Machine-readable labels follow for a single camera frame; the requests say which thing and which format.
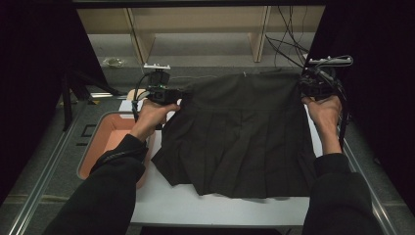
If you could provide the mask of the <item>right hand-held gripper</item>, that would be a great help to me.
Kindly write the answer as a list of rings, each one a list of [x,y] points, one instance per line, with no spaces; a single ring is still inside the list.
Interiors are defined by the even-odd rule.
[[[300,92],[305,97],[326,99],[337,95],[346,100],[342,82],[336,78],[336,68],[349,67],[353,64],[352,56],[330,57],[308,61],[299,81]]]

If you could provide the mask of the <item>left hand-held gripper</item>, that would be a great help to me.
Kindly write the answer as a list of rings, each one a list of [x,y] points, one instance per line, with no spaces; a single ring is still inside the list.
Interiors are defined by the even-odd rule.
[[[145,64],[144,68],[152,69],[149,73],[148,86],[143,92],[144,98],[163,106],[175,104],[179,99],[183,98],[184,92],[181,89],[168,87],[170,74],[166,70],[169,70],[170,66]]]

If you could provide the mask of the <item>orange basket with grey rim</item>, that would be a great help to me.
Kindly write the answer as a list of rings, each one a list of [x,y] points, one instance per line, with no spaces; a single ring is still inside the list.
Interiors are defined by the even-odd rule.
[[[135,124],[130,112],[111,112],[102,115],[86,147],[77,175],[85,180],[92,166],[107,151],[114,149]]]

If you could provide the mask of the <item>dark pleated skirt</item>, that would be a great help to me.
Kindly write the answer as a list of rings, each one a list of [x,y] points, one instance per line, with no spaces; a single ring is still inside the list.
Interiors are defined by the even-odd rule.
[[[230,198],[306,197],[316,179],[299,74],[204,78],[184,87],[180,110],[153,157],[170,185]]]

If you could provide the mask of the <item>person's left hand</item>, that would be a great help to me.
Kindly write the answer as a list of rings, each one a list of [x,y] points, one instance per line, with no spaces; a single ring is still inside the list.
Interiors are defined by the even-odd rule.
[[[180,106],[177,104],[162,106],[146,99],[141,107],[139,117],[129,134],[144,142],[155,132],[157,125],[166,123],[168,113],[179,110]]]

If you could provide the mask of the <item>person's right hand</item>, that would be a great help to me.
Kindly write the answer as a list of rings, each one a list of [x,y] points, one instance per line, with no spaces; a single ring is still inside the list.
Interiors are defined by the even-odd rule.
[[[342,111],[342,104],[337,96],[330,96],[318,101],[304,97],[301,101],[306,104],[310,117],[318,130],[336,130]]]

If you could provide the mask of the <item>beige wooden shelf unit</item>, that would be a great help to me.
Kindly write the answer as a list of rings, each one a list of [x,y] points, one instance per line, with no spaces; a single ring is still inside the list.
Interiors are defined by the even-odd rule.
[[[145,63],[158,33],[243,32],[250,41],[253,59],[261,61],[267,32],[317,30],[323,6],[175,7],[79,9],[89,34],[128,34],[136,58]]]

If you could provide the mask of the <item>short aluminium bar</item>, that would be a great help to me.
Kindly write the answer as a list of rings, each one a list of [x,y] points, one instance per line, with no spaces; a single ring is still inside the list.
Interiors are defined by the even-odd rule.
[[[90,97],[91,99],[120,99],[120,100],[125,100],[127,98],[126,94],[121,94],[121,95],[114,95],[112,93],[109,92],[92,92],[90,93]]]

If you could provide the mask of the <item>crumpled clear plastic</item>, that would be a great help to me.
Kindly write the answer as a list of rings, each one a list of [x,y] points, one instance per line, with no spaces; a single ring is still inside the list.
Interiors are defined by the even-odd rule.
[[[109,68],[122,68],[125,64],[125,60],[120,58],[106,58],[103,64]]]

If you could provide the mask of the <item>black curtain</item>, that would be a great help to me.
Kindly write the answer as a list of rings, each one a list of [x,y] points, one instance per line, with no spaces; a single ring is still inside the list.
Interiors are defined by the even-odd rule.
[[[415,213],[415,0],[321,1],[309,56],[353,57],[339,72],[351,114]]]
[[[0,0],[0,206],[37,148],[71,70],[107,82],[72,0]]]

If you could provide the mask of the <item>black tripod stand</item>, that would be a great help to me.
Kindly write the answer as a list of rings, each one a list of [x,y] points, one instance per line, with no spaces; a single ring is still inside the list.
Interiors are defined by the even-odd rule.
[[[66,131],[72,123],[72,110],[71,110],[71,97],[73,93],[75,97],[80,101],[89,101],[92,99],[91,92],[87,89],[87,85],[93,85],[100,88],[103,91],[110,93],[113,96],[125,95],[125,92],[121,92],[112,88],[108,83],[99,81],[98,79],[89,76],[88,74],[80,70],[66,70],[62,79],[62,99],[64,103],[65,123],[63,131]]]

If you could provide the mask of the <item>aluminium floor rail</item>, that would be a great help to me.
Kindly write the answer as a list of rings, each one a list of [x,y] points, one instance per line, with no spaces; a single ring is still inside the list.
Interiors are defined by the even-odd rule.
[[[337,139],[338,139],[338,142],[340,144],[340,135],[338,134],[338,126],[337,126],[336,130],[328,130],[328,131],[335,131],[336,132]],[[352,172],[360,173],[363,176],[363,178],[365,179],[365,181],[367,182],[367,185],[368,185],[368,188],[369,188],[369,191],[370,191],[370,195],[371,195],[371,199],[372,199],[373,214],[375,215],[376,219],[378,220],[378,222],[379,222],[379,224],[380,224],[380,226],[383,230],[384,235],[389,235],[387,233],[387,229],[385,227],[385,222],[386,222],[385,214],[384,214],[383,210],[380,208],[378,200],[377,200],[376,196],[374,195],[373,189],[371,188],[371,185],[370,185],[369,181],[367,180],[366,175],[361,170],[359,170],[355,164],[352,163],[355,160],[355,156],[351,152],[349,152],[347,149],[345,149],[345,147],[343,147],[341,144],[340,144],[340,147],[341,147],[341,153],[344,154],[348,158],[348,164],[349,164],[350,170]]]
[[[26,176],[26,179],[33,181],[30,191],[27,194],[10,194],[7,197],[7,205],[20,206],[20,210],[15,216],[15,220],[11,224],[7,235],[24,235],[38,205],[42,201],[44,192],[56,171],[59,161],[63,157],[63,152],[72,137],[73,130],[77,126],[79,117],[88,104],[88,101],[78,102],[73,108],[74,115],[72,123],[68,127],[58,127],[59,133],[57,136],[50,134],[50,137],[55,141],[55,144],[48,139],[46,139],[46,144],[40,144],[41,147],[51,147],[52,150],[49,154],[44,154],[45,161],[43,164],[40,164],[40,173],[37,176],[34,176],[33,174]]]

